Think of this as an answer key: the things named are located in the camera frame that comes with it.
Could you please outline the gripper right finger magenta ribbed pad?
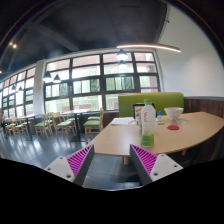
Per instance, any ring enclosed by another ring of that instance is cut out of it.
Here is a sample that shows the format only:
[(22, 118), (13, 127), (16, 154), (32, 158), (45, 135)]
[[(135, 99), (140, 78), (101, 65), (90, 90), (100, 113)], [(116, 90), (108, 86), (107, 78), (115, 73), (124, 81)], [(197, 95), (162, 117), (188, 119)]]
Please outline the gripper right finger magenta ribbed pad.
[(166, 154), (156, 155), (133, 144), (130, 145), (130, 155), (142, 185), (150, 184), (182, 169), (182, 166)]

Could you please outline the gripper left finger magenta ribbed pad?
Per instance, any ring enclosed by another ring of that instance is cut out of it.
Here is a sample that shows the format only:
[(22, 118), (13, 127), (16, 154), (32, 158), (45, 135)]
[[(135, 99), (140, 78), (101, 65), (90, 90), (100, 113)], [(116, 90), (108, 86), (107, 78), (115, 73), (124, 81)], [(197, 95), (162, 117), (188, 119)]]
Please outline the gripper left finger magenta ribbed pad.
[(68, 157), (59, 156), (45, 168), (45, 171), (82, 186), (94, 155), (94, 146), (89, 145)]

